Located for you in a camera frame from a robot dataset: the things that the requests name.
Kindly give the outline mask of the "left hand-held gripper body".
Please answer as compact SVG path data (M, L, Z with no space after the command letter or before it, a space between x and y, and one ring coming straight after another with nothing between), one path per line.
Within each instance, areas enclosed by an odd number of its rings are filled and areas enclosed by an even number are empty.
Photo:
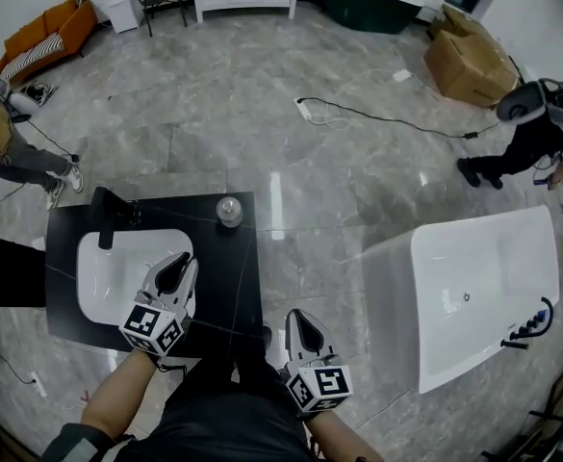
M131 346L168 356L188 331L194 311L194 288L162 298L141 287L123 309L118 329Z

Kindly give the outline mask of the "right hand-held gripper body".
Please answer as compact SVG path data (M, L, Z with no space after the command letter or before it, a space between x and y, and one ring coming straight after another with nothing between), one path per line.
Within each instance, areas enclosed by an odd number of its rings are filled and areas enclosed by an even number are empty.
M337 354L287 365L286 386L300 413L319 413L339 406L353 395L349 365Z

